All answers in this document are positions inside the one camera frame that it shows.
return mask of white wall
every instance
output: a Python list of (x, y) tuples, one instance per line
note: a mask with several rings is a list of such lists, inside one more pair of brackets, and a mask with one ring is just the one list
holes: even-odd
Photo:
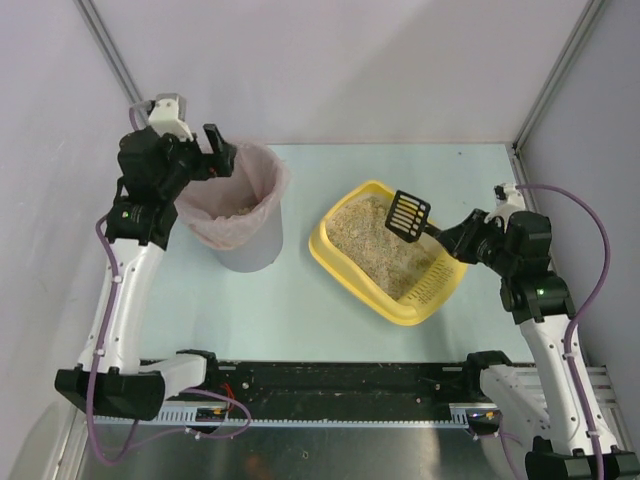
[(143, 95), (272, 143), (512, 141), (587, 0), (99, 0)]
[(126, 102), (71, 0), (0, 4), (0, 479), (37, 479), (93, 320)]
[[(608, 366), (640, 448), (640, 2), (610, 2), (524, 158), (530, 181), (569, 188), (608, 229), (609, 280), (581, 333), (592, 359)], [(553, 220), (560, 272), (581, 303), (602, 267), (598, 231), (567, 200), (546, 193), (537, 199)]]

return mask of pink trash bag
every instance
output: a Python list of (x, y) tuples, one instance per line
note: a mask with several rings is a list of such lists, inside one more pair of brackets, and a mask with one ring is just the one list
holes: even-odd
[(178, 217), (223, 265), (253, 272), (273, 263), (282, 250), (280, 200), (290, 173), (269, 148), (235, 145), (233, 175), (191, 182), (175, 205)]

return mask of metal frame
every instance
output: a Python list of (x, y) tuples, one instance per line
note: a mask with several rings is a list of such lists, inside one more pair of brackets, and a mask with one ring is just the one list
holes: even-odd
[[(621, 410), (618, 406), (615, 392), (607, 375), (605, 367), (589, 368), (589, 378), (594, 386), (598, 404), (602, 409), (602, 414), (620, 442), (620, 447), (625, 450), (632, 448), (629, 433), (625, 427)], [(535, 367), (518, 367), (517, 376), (529, 393), (540, 402), (544, 407), (544, 393), (540, 384), (540, 379)], [(219, 421), (214, 422), (196, 422), (196, 412), (198, 408), (217, 408), (220, 403), (216, 402), (167, 402), (158, 417), (150, 422), (141, 422), (142, 425), (155, 425), (158, 427), (215, 427), (220, 424)], [(467, 429), (469, 427), (468, 415), (494, 411), (497, 407), (493, 403), (451, 403), (449, 411), (450, 420), (438, 421), (420, 421), (420, 422), (354, 422), (353, 424), (345, 424), (344, 422), (331, 421), (311, 421), (311, 422), (293, 422), (293, 421), (266, 421), (258, 420), (254, 424), (255, 427), (291, 427), (291, 428), (331, 428), (345, 426), (354, 428), (435, 428), (435, 429)], [(96, 417), (96, 422), (102, 425), (122, 425), (130, 423), (130, 420), (108, 417)], [(51, 477), (53, 480), (75, 480), (80, 471), (82, 460), (85, 454), (85, 445), (87, 440), (86, 418), (85, 415), (75, 410), (75, 415), (71, 422), (69, 435), (62, 451), (60, 452), (58, 468)], [(226, 425), (238, 426), (244, 422), (240, 419), (228, 419)]]
[(518, 135), (513, 142), (516, 152), (520, 152), (522, 147), (529, 139), (531, 131), (537, 125), (538, 121), (544, 114), (546, 107), (557, 92), (560, 84), (564, 80), (567, 72), (575, 62), (578, 54), (587, 42), (594, 26), (602, 16), (605, 7), (611, 0), (590, 0), (578, 19), (576, 26), (569, 35), (569, 39), (565, 44), (560, 56), (556, 60), (555, 65), (551, 69), (549, 77), (542, 86), (542, 90), (538, 94), (538, 98), (533, 104), (524, 124), (520, 128)]
[(93, 0), (73, 0), (130, 105), (144, 100)]

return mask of litter scoop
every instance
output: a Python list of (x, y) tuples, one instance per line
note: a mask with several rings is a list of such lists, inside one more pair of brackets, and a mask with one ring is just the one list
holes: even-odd
[(418, 241), (422, 232), (433, 235), (439, 229), (427, 222), (431, 205), (413, 195), (396, 191), (384, 226), (407, 243)]

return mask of white enclosure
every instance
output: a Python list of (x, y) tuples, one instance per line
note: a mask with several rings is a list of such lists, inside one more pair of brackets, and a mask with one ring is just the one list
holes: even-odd
[(509, 142), (586, 0), (99, 0), (143, 95), (265, 143)]

